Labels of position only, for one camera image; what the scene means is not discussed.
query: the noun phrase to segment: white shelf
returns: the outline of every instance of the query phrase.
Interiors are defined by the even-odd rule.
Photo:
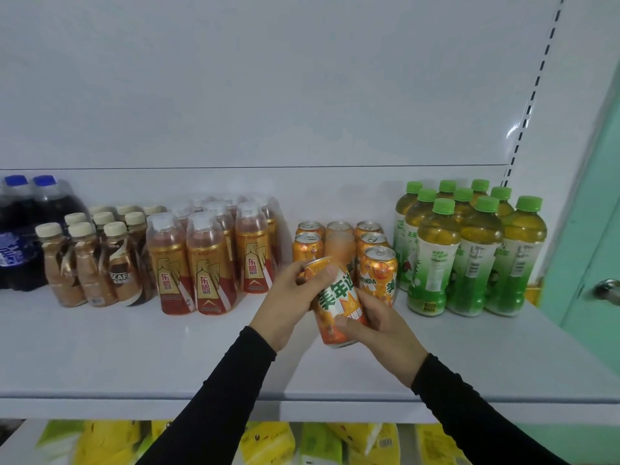
[[[48,462],[43,454],[35,449],[35,445],[39,437],[41,437],[46,424],[47,421],[42,419],[27,420],[0,447],[0,463],[2,465],[47,465]],[[291,424],[291,429],[295,436],[296,446],[299,447],[301,425]],[[400,462],[417,465],[419,463],[419,454],[415,439],[415,429],[410,425],[399,425],[398,433],[400,438]],[[290,465],[299,465],[300,463],[299,450],[297,450]],[[238,451],[232,465],[243,465],[243,459]]]
[[[165,419],[177,415],[252,319],[169,317],[141,307],[58,307],[50,289],[0,293],[0,417]],[[515,319],[397,310],[426,348],[514,422],[620,425],[620,379],[531,305]],[[434,422],[362,345],[324,346],[312,314],[274,363],[253,419]]]

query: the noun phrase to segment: green tea bottle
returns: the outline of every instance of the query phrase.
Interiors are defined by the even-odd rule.
[[[454,218],[454,201],[435,200],[433,212],[418,228],[415,276],[407,293],[407,306],[412,311],[425,316],[443,313],[446,286],[461,242],[459,229]]]
[[[409,181],[407,183],[407,194],[403,195],[396,203],[396,217],[394,219],[394,240],[392,247],[396,251],[396,260],[400,264],[400,259],[404,253],[405,244],[405,214],[407,210],[418,200],[418,192],[422,189],[419,181]]]
[[[515,211],[515,208],[508,203],[508,199],[510,199],[511,194],[511,188],[505,188],[502,186],[495,186],[491,188],[491,197],[500,199],[500,206],[497,209],[497,216],[500,219],[503,219],[506,215]]]
[[[498,206],[497,198],[481,196],[461,222],[461,244],[446,288],[446,307],[459,315],[474,317],[484,309],[495,250],[503,241],[503,226],[495,214]]]
[[[520,196],[516,210],[504,217],[504,240],[495,252],[485,308],[516,316],[525,300],[525,289],[534,263],[547,237],[547,226],[538,216],[542,199]]]
[[[456,189],[456,181],[452,179],[442,179],[439,181],[439,194],[437,198],[453,199],[454,190]]]
[[[488,179],[474,179],[471,181],[471,188],[474,190],[474,197],[471,199],[471,204],[474,205],[480,196],[488,196],[487,190],[489,189]]]
[[[467,217],[474,208],[470,202],[474,196],[472,188],[456,188],[454,190],[454,218],[458,223]]]
[[[433,202],[437,191],[422,188],[418,192],[418,201],[405,214],[404,243],[401,247],[401,258],[398,260],[398,286],[408,290],[414,276],[415,261],[418,255],[418,225],[427,215],[433,213]]]

